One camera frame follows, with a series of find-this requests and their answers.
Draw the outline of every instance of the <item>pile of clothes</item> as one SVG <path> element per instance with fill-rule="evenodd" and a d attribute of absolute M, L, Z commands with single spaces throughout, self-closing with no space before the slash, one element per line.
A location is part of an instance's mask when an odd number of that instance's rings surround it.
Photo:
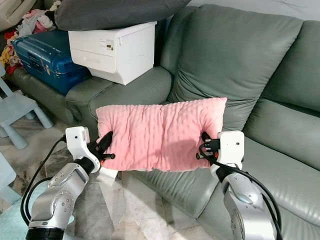
<path fill-rule="evenodd" d="M 55 10 L 61 4 L 60 0 L 53 3 L 49 10 L 34 9 L 25 14 L 22 18 L 22 23 L 17 26 L 16 30 L 7 32 L 4 35 L 6 46 L 2 51 L 0 61 L 3 67 L 6 68 L 8 75 L 11 75 L 14 70 L 21 64 L 21 61 L 12 46 L 12 41 L 16 38 L 30 34 L 50 31 L 56 28 Z"/>

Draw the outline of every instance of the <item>gray pillow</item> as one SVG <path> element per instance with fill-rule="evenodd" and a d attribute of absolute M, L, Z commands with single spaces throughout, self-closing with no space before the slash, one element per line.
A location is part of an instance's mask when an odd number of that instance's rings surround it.
<path fill-rule="evenodd" d="M 55 13 L 59 29 L 115 29 L 165 19 L 190 0 L 64 0 Z"/>

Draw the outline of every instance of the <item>white wall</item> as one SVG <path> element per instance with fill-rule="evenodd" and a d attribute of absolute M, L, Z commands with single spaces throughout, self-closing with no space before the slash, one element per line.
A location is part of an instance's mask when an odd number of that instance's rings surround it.
<path fill-rule="evenodd" d="M 320 0 L 192 0 L 189 3 L 191 6 L 203 4 L 320 21 Z"/>

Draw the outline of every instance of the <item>black cable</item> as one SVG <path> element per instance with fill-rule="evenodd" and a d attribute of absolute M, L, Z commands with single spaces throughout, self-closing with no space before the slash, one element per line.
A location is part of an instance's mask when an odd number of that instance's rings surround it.
<path fill-rule="evenodd" d="M 271 215 L 271 217 L 272 217 L 272 220 L 273 220 L 273 223 L 274 223 L 276 232 L 277 232 L 277 233 L 280 233 L 280 234 L 277 234 L 277 235 L 276 235 L 276 240 L 283 240 L 283 237 L 282 237 L 282 235 L 281 235 L 281 230 L 280 230 L 280 227 L 279 227 L 277 218 L 276 218 L 275 213 L 274 213 L 274 211 L 273 211 L 273 209 L 272 209 L 272 207 L 271 207 L 271 205 L 270 205 L 270 202 L 269 202 L 269 200 L 267 199 L 267 197 L 266 197 L 264 194 L 262 194 L 262 197 L 263 197 L 263 200 L 264 200 L 266 206 L 267 206 L 268 209 L 269 209 L 269 212 L 270 212 L 270 215 Z"/>
<path fill-rule="evenodd" d="M 50 155 L 52 154 L 52 152 L 54 151 L 55 147 L 58 145 L 58 143 L 62 142 L 62 141 L 66 141 L 66 136 L 64 135 L 63 137 L 61 137 L 51 148 L 51 150 L 49 151 L 48 155 L 45 157 L 45 159 L 42 161 L 42 163 L 40 164 L 40 166 L 38 167 L 38 169 L 35 171 L 35 174 L 33 175 L 28 187 L 25 190 L 25 193 L 22 197 L 21 200 L 21 205 L 20 205 L 20 213 L 22 216 L 23 221 L 25 222 L 25 224 L 28 226 L 29 225 L 29 221 L 31 219 L 31 215 L 29 213 L 29 209 L 26 209 L 25 212 L 25 200 L 26 197 L 28 195 L 28 192 L 30 191 L 30 188 L 32 186 L 32 184 L 34 183 L 38 173 L 40 172 L 41 168 L 45 165 L 46 161 L 49 159 Z"/>
<path fill-rule="evenodd" d="M 202 148 L 207 148 L 207 147 L 209 147 L 209 145 L 207 143 L 204 143 L 204 144 L 200 145 L 200 147 L 199 147 L 200 154 L 205 159 L 207 159 L 210 162 L 213 162 L 214 165 L 217 165 L 219 167 L 228 169 L 230 171 L 234 171 L 234 172 L 236 172 L 238 174 L 241 174 L 241 175 L 247 177 L 252 182 L 256 183 L 266 193 L 266 195 L 270 198 L 270 201 L 272 202 L 272 204 L 274 206 L 274 209 L 275 209 L 275 213 L 276 213 L 277 220 L 274 222 L 274 225 L 275 226 L 278 225 L 278 229 L 279 229 L 279 231 L 277 230 L 277 240 L 282 240 L 283 237 L 282 237 L 282 234 L 281 234 L 281 227 L 282 227 L 281 214 L 280 214 L 280 210 L 279 210 L 278 204 L 277 204 L 274 196 L 271 194 L 271 192 L 258 179 L 256 179 L 254 176 L 251 176 L 249 173 L 247 173 L 245 171 L 242 171 L 242 170 L 240 170 L 240 169 L 238 169 L 236 167 L 228 166 L 228 165 L 225 165 L 223 163 L 217 162 L 215 159 L 207 156 L 204 153 L 204 151 L 202 150 Z"/>
<path fill-rule="evenodd" d="M 30 212 L 29 212 L 29 201 L 30 201 L 30 198 L 31 198 L 31 196 L 32 196 L 32 193 L 34 192 L 34 190 L 36 189 L 36 187 L 39 186 L 39 184 L 41 184 L 41 183 L 43 183 L 43 182 L 45 182 L 45 181 L 49 181 L 49 180 L 51 180 L 51 179 L 52 179 L 52 177 L 47 177 L 47 178 L 45 178 L 45 179 L 42 179 L 42 180 L 36 182 L 36 183 L 33 185 L 33 187 L 31 188 L 31 190 L 29 191 L 29 194 L 28 194 L 28 196 L 27 196 L 26 199 L 25 199 L 25 206 L 24 206 L 24 210 L 25 210 L 27 216 L 28 216 L 28 214 L 30 215 Z"/>

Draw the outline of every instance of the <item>blue suitcase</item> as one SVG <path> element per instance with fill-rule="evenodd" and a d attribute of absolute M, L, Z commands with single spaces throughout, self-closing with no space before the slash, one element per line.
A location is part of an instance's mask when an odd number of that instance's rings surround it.
<path fill-rule="evenodd" d="M 13 47 L 25 70 L 63 95 L 90 75 L 71 59 L 67 31 L 53 30 L 17 38 Z"/>

